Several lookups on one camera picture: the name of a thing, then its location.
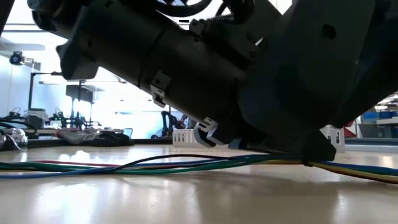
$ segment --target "cable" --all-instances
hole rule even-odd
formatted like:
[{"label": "cable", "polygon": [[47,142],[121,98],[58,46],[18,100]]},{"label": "cable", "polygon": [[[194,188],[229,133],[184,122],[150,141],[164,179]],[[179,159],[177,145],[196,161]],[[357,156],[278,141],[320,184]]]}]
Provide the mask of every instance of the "cable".
[{"label": "cable", "polygon": [[223,14],[223,12],[226,9],[226,3],[223,2],[221,3],[220,7],[218,8],[217,12],[216,12],[216,16],[221,16]]},{"label": "cable", "polygon": [[[170,157],[200,157],[205,160],[188,162],[160,162],[143,163],[156,159],[165,159]],[[59,161],[41,161],[59,163]],[[58,177],[65,175],[83,175],[83,174],[127,174],[127,175],[162,175],[176,174],[189,171],[203,171],[213,169],[227,169],[232,167],[268,164],[268,165],[290,165],[301,164],[302,160],[297,156],[271,156],[271,155],[243,155],[233,157],[205,156],[194,154],[175,154],[166,156],[155,156],[147,159],[141,159],[135,162],[116,166],[112,164],[83,164],[99,165],[105,167],[93,166],[68,166],[58,164],[48,164],[41,162],[18,162],[5,163],[0,162],[0,170],[27,170],[27,171],[45,171],[61,172],[51,174],[29,174],[29,175],[0,175],[0,179],[31,179],[41,177]],[[351,164],[339,164],[333,162],[308,162],[308,164],[328,170],[337,174],[359,177],[363,179],[376,180],[380,182],[398,184],[398,170],[387,167],[360,166]]]},{"label": "cable", "polygon": [[158,0],[153,0],[155,9],[159,12],[173,17],[188,17],[194,16],[199,12],[205,10],[212,0],[201,0],[200,2],[188,6],[174,6],[171,4],[164,4]]},{"label": "cable", "polygon": [[152,160],[156,160],[156,159],[167,159],[167,158],[172,158],[172,157],[196,157],[196,158],[219,159],[219,160],[232,160],[232,159],[235,159],[235,158],[232,158],[232,157],[220,157],[220,156],[206,156],[206,155],[193,155],[193,154],[174,154],[174,155],[154,156],[154,157],[150,157],[150,158],[146,158],[146,159],[140,159],[138,161],[130,162],[130,163],[122,165],[122,166],[117,166],[117,167],[111,169],[111,171],[121,170],[121,169],[130,167],[130,166],[139,164],[141,162],[147,162],[147,161],[152,161]]},{"label": "cable", "polygon": [[11,135],[6,134],[6,138],[7,138],[8,141],[12,142],[12,145],[13,145],[16,149],[18,149],[18,150],[20,150],[20,151],[22,151],[22,152],[26,152],[26,151],[22,150],[22,149],[18,146],[18,144],[15,142],[14,138],[13,138]]},{"label": "cable", "polygon": [[1,125],[1,126],[5,127],[5,125],[8,125],[8,126],[11,127],[11,128],[15,128],[15,127],[10,126],[9,124],[5,124],[5,123],[23,124],[23,125],[25,125],[27,128],[33,129],[33,131],[34,131],[33,135],[36,135],[36,133],[37,133],[37,129],[36,129],[35,126],[33,126],[33,125],[29,124],[29,123],[23,122],[23,121],[14,121],[14,120],[7,120],[7,119],[2,119],[2,118],[0,118],[0,125]]},{"label": "cable", "polygon": [[21,111],[21,108],[19,108],[19,107],[16,107],[16,108],[12,109],[12,111],[11,111],[11,112],[15,112],[15,110],[16,110],[16,109],[18,109],[18,111],[16,111],[16,113],[19,113],[19,112]]}]

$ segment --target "ceiling light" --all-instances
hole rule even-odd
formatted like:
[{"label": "ceiling light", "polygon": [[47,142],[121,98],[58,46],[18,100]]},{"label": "ceiling light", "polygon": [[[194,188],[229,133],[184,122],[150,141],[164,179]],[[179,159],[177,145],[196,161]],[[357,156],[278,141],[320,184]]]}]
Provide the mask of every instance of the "ceiling light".
[{"label": "ceiling light", "polygon": [[388,108],[388,106],[375,106],[374,107],[374,109],[376,109],[376,110],[385,110],[387,108]]},{"label": "ceiling light", "polygon": [[379,103],[390,103],[391,101],[393,101],[393,99],[384,99],[382,101],[380,101]]}]

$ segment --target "white container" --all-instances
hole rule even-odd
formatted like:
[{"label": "white container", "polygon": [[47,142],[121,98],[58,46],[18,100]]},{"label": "white container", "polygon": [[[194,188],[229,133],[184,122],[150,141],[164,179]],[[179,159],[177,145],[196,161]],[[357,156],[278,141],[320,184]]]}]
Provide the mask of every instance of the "white container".
[{"label": "white container", "polygon": [[[345,152],[345,141],[343,129],[336,129],[332,126],[326,126],[321,129],[321,132],[326,138],[330,139],[331,144],[338,152]],[[174,147],[196,147],[204,148],[199,144],[193,135],[193,129],[177,129],[173,131],[173,146]],[[225,146],[216,146],[216,148],[228,148]]]},{"label": "white container", "polygon": [[344,129],[336,129],[333,126],[326,126],[321,129],[323,135],[330,139],[330,143],[336,148],[338,152],[345,152],[345,139],[344,139]]}]

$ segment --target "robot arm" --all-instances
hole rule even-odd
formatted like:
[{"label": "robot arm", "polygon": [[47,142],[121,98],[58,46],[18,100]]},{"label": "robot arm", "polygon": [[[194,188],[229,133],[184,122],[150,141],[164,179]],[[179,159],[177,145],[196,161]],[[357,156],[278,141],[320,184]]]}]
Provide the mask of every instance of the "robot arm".
[{"label": "robot arm", "polygon": [[[211,0],[170,2],[28,0],[41,29],[68,39],[57,48],[64,78],[93,78],[104,67],[197,120],[195,137],[209,147],[333,160],[319,129],[395,91],[376,76],[390,69],[386,50],[360,66],[380,49],[367,46],[388,0],[298,0],[283,15],[267,0],[224,0],[232,15],[193,20],[189,30],[164,14],[192,16]],[[356,103],[369,88],[375,96]]]}]

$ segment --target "bundle of wires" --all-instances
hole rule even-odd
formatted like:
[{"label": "bundle of wires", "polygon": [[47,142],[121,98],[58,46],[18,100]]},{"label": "bundle of wires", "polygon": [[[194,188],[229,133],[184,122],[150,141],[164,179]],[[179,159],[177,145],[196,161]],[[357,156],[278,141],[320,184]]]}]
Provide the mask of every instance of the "bundle of wires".
[{"label": "bundle of wires", "polygon": [[[172,157],[199,157],[202,160],[188,162],[158,162],[146,163],[156,159]],[[204,171],[226,169],[246,165],[266,164],[303,164],[302,158],[297,156],[273,156],[273,155],[245,155],[233,157],[205,156],[194,154],[174,154],[155,156],[141,159],[125,165],[112,164],[82,164],[77,162],[60,161],[36,161],[0,163],[0,170],[10,171],[40,171],[48,173],[0,175],[0,179],[33,179],[43,177],[60,177],[82,174],[124,174],[124,175],[162,175],[176,174],[190,171]],[[376,180],[389,184],[398,184],[398,170],[386,167],[360,166],[339,164],[334,162],[305,162],[306,166],[314,166],[337,174],[359,177],[368,180]]]}]

